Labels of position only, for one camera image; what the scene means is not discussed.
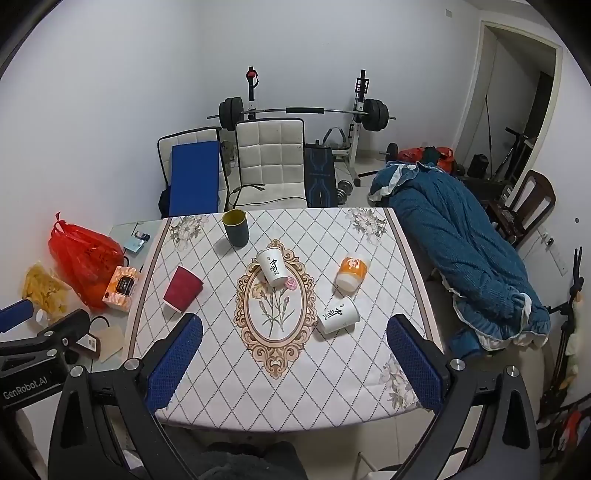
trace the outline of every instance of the chair leg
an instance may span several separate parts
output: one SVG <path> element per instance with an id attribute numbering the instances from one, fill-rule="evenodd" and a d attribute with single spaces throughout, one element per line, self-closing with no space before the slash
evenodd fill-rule
<path id="1" fill-rule="evenodd" d="M 367 459 L 365 454 L 363 452 L 359 452 L 357 454 L 357 458 L 355 460 L 355 466 L 353 467 L 353 477 L 351 477 L 351 480 L 357 480 L 357 474 L 359 473 L 359 465 L 361 463 L 361 460 L 363 460 L 365 462 L 365 464 L 369 467 L 369 469 L 372 472 L 378 471 L 378 468 Z"/>

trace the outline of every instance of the blue blanket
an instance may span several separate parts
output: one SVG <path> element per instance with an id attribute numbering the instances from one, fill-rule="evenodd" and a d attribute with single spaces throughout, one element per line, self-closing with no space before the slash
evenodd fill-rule
<path id="1" fill-rule="evenodd" d="M 515 249 L 492 227 L 458 180 L 429 164 L 390 162 L 376 175 L 370 199 L 394 209 L 454 293 L 454 308 L 471 327 L 451 341 L 460 356 L 510 342 L 542 345 L 550 315 L 528 282 Z"/>

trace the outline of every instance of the blue cushion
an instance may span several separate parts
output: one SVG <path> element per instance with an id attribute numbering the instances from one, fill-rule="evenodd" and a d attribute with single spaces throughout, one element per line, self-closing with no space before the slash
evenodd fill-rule
<path id="1" fill-rule="evenodd" d="M 217 213 L 219 154 L 217 141 L 173 147 L 170 216 Z"/>

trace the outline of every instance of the door frame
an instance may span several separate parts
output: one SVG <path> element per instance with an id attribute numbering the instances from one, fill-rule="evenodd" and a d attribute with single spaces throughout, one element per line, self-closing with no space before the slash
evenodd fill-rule
<path id="1" fill-rule="evenodd" d="M 542 145 L 544 144 L 544 140 L 546 138 L 546 135 L 548 133 L 548 129 L 550 127 L 550 122 L 552 121 L 552 117 L 554 115 L 554 110 L 556 108 L 556 102 L 558 100 L 558 92 L 560 90 L 560 80 L 562 77 L 563 48 L 562 48 L 562 46 L 558 45 L 557 43 L 555 43 L 551 40 L 548 40 L 547 38 L 540 37 L 539 35 L 535 35 L 531 32 L 522 30 L 520 28 L 515 28 L 510 25 L 505 25 L 505 24 L 501 24 L 501 23 L 497 23 L 497 22 L 491 22 L 488 20 L 481 20 L 480 21 L 480 36 L 479 36 L 479 40 L 478 40 L 478 52 L 476 55 L 476 64 L 474 65 L 474 72 L 472 74 L 472 81 L 470 83 L 470 89 L 468 91 L 468 97 L 466 99 L 466 104 L 464 106 L 464 111 L 462 113 L 460 125 L 458 127 L 457 132 L 456 132 L 456 138 L 453 143 L 454 150 L 457 149 L 457 146 L 460 143 L 460 140 L 465 141 L 465 138 L 463 139 L 462 135 L 463 135 L 464 130 L 466 128 L 466 121 L 468 119 L 468 116 L 469 116 L 469 114 L 472 110 L 472 107 L 473 107 L 473 103 L 475 101 L 474 94 L 475 94 L 475 90 L 476 90 L 476 84 L 478 81 L 482 80 L 481 78 L 479 78 L 480 74 L 481 73 L 486 73 L 487 75 L 492 74 L 492 69 L 490 69 L 489 72 L 481 72 L 481 66 L 485 67 L 485 65 L 483 64 L 483 61 L 482 61 L 484 46 L 485 46 L 485 41 L 486 41 L 485 29 L 487 29 L 489 27 L 498 28 L 501 30 L 508 30 L 513 33 L 517 33 L 519 35 L 523 35 L 524 37 L 532 38 L 533 40 L 537 40 L 537 41 L 539 41 L 545 45 L 548 45 L 556 50 L 556 64 L 554 65 L 554 83 L 552 85 L 552 92 L 550 94 L 550 101 L 548 103 L 548 109 L 546 111 L 546 116 L 544 118 L 544 122 L 542 123 L 542 128 L 540 130 L 538 140 L 535 143 L 534 149 L 531 152 L 531 155 L 530 155 L 530 157 L 523 169 L 523 172 L 521 173 L 519 179 L 517 180 L 517 183 L 515 184 L 515 187 L 513 188 L 513 192 L 517 192 L 520 185 L 523 183 L 523 179 L 525 177 L 525 174 L 534 165 L 535 160 L 538 157 L 540 150 L 542 149 Z M 479 113 L 478 118 L 480 118 L 480 114 L 482 113 L 482 110 L 479 109 L 478 113 Z"/>

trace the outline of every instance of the black weight plate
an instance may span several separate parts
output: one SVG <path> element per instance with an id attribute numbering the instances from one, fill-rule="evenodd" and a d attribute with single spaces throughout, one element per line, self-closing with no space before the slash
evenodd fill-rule
<path id="1" fill-rule="evenodd" d="M 388 107 L 385 106 L 381 100 L 379 102 L 379 128 L 378 132 L 388 126 Z"/>
<path id="2" fill-rule="evenodd" d="M 220 125 L 226 130 L 232 129 L 232 98 L 230 97 L 220 103 Z"/>
<path id="3" fill-rule="evenodd" d="M 226 117 L 224 116 L 224 113 L 223 113 L 223 106 L 224 106 L 224 102 L 220 102 L 220 108 L 219 108 L 217 114 L 219 116 L 221 127 L 222 128 L 226 128 L 225 127 L 225 124 L 224 124 L 224 121 L 225 121 Z"/>
<path id="4" fill-rule="evenodd" d="M 233 132 L 236 129 L 236 124 L 240 120 L 244 120 L 244 115 L 242 112 L 244 111 L 244 105 L 242 104 L 242 98 L 240 97 L 233 97 L 230 105 L 230 110 L 232 113 L 232 125 L 231 128 L 228 128 L 230 132 Z"/>
<path id="5" fill-rule="evenodd" d="M 397 160 L 398 159 L 398 145 L 395 143 L 390 143 L 388 148 L 386 149 L 386 161 L 390 160 Z"/>
<path id="6" fill-rule="evenodd" d="M 376 132 L 379 126 L 379 105 L 376 100 L 366 98 L 363 102 L 363 111 L 368 115 L 363 116 L 363 128 L 371 132 Z"/>

